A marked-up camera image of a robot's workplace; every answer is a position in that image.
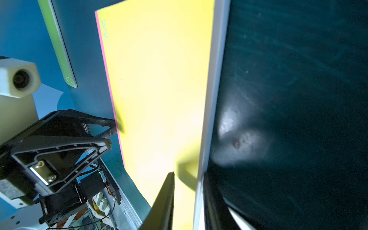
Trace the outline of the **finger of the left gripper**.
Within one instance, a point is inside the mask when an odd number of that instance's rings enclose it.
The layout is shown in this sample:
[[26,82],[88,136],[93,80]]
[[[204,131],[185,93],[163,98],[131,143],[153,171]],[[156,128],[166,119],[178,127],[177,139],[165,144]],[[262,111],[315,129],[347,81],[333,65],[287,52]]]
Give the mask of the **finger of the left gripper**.
[[97,137],[108,139],[117,133],[113,119],[95,117],[76,110],[58,110],[39,120],[38,136]]

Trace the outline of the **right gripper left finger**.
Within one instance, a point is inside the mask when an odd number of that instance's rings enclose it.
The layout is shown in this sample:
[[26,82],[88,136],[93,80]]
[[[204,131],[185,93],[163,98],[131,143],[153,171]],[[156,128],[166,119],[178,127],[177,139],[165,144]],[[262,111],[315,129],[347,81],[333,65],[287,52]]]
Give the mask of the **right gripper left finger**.
[[167,174],[166,179],[151,207],[151,210],[142,223],[140,230],[172,230],[174,211],[174,172]]

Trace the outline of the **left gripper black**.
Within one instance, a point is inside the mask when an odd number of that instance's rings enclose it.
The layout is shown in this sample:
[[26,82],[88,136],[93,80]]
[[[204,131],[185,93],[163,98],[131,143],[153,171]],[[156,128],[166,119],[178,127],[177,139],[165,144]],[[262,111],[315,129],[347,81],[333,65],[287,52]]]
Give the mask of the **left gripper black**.
[[1,145],[1,198],[16,209],[60,192],[111,149],[96,137],[31,136]]

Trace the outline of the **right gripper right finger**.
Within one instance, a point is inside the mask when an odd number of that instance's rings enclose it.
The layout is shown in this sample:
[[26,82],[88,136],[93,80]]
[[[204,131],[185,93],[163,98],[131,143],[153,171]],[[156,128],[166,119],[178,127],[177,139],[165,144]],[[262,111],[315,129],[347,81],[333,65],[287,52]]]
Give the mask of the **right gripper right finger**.
[[229,212],[216,182],[208,172],[203,178],[204,217],[206,230],[239,230]]

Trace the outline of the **green cover notebook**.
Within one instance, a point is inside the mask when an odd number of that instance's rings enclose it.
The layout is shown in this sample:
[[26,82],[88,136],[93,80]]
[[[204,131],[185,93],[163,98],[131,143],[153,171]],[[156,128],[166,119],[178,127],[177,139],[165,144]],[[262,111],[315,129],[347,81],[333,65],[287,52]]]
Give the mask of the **green cover notebook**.
[[51,43],[62,72],[62,76],[67,85],[77,88],[77,82],[71,66],[65,42],[59,27],[58,19],[51,0],[38,0]]

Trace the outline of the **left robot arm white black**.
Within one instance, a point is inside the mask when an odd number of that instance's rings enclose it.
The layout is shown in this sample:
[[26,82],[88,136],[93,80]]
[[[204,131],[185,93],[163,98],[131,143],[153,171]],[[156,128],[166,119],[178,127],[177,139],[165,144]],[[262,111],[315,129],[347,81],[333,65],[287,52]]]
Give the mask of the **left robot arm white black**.
[[39,204],[51,227],[83,210],[104,189],[121,199],[102,162],[117,132],[112,119],[58,110],[1,145],[1,198],[16,209]]

